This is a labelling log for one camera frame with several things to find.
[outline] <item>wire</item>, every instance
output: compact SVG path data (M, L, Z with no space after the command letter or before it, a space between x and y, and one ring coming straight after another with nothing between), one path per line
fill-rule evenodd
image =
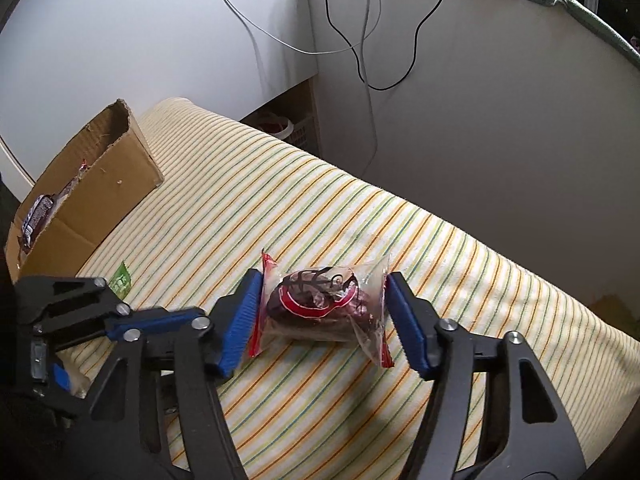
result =
M351 47L351 51L353 52L353 55L356 58L356 64L357 64L357 67L358 67L358 77L360 78L360 80L363 83L365 83L368 88L371 88L372 90L377 90L379 92L383 92L385 90L391 90L393 87L398 86L411 73L411 70L414 68L415 60L416 60L417 53L418 53L418 34L420 33L420 28L422 27L424 22L426 22L431 17L431 15L438 9L438 7L442 3L442 1L443 0L438 0L438 2L435 4L433 9L430 10L430 12L422 19L422 21L418 24L418 26L415 29L415 34L414 34L414 58L412 59L411 65L409 66L409 69L406 71L406 73L398 81L396 81L392 85L385 86L384 88L378 88L378 87L370 85L368 82L365 82L364 78L362 77L362 72L361 72L361 68L360 68L360 60L358 59L358 54L356 54L356 51L354 49L354 47L357 46L357 45L352 45L350 43L350 41L347 39L347 37L340 31L340 29L334 25L334 22L331 21L331 16L329 15L329 0L324 0L324 8L326 10L326 18L327 18L327 21L329 22L329 25L331 25L332 29L335 30L338 34L340 34L340 37L344 41L346 41L346 43Z
M376 27L378 26L378 23L380 22L380 15L382 14L382 0L378 0L379 3L379 8L378 8L378 18L376 20L376 23L374 24L373 28L369 31L369 33L364 36L364 40L361 40L359 43L356 43L355 45L352 45L351 43L349 43L349 47L348 48L343 48L341 50L327 50L325 52L308 52L306 50L302 50L300 48L296 48L295 46L290 45L289 43L286 43L285 41L282 41L279 38L276 38L273 34L271 34L270 32L264 30L260 25L256 25L254 22L252 22L252 20L250 20L248 17L246 17L242 12L240 12L240 10L238 10L238 8L231 3L230 0L223 0L226 3L226 6L229 7L229 9L242 21L247 22L251 25L253 25L255 28L257 28L258 30L260 30L261 32L263 32L264 34L266 34L267 36L269 36L272 40L277 41L278 43L289 47L292 50L295 50L296 52L299 52L300 54L309 54L310 56L316 56L319 54L338 54L339 52L346 52L348 50L352 50L354 46L358 46L360 44L362 44L362 42L364 40L366 40L372 33L374 30L376 30Z
M371 166L371 163L373 162L373 159L376 158L376 155L378 153L378 132L376 130L376 121L375 121L375 118L373 117L373 103L371 102L371 90L369 87L369 80L367 79L367 67L365 66L365 62L364 62L364 41L367 39L366 31L367 31L367 22L369 21L370 6L371 6L371 0L367 0L367 6L364 13L364 22L362 23L362 36L360 38L359 50L360 50L360 60L362 62L362 76L360 78L364 83L364 88L367 93L367 111L369 112L369 122L371 126L371 134L373 136L373 153L371 154L369 161L367 162L364 169L362 170L362 173L360 174L361 178L365 176L365 174L367 173L367 170L369 169L369 167ZM380 9L381 9L380 14L381 14L382 0L380 1Z

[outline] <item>candy wrapper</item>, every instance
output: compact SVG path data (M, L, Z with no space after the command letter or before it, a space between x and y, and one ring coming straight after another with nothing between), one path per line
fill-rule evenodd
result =
M36 202L31 206L27 216L22 223L22 236L20 238L20 260L29 254L38 235L49 224L50 220L60 208L71 190L76 186L87 170L86 160L82 160L82 164L78 169L78 174L73 177L68 184L55 195L40 195Z
M392 367L386 345L384 287L387 258L356 266L285 273L262 254L264 281L249 356L274 336L357 342L378 366Z

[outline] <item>red plastic wrapper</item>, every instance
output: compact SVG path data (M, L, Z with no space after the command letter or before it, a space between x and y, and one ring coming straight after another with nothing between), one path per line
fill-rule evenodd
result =
M262 297L249 356L256 357L274 336L357 342L375 364L391 368L385 337L387 261L284 273L262 253Z

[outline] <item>green packet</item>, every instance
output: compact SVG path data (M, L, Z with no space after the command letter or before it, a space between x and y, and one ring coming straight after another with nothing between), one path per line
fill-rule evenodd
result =
M115 274L109 280L109 288L116 293L120 300L124 300L131 290L131 275L127 266L122 262Z

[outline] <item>striped mattress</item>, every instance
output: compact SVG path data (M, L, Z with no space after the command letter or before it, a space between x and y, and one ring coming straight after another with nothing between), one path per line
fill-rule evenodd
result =
M587 463L640 394L640 344L573 298L465 232L267 134L170 99L140 120L166 180L111 233L80 275L109 278L124 261L133 308L209 311L265 248L284 267L356 264L385 253L441 316L491 336L519 330L551 377ZM219 389L249 478L393 479L431 383L409 370L386 327L394 368L358 348L276 341ZM92 379L107 340L72 356ZM476 375L459 467L474 460L483 406ZM174 463L188 467L176 418Z

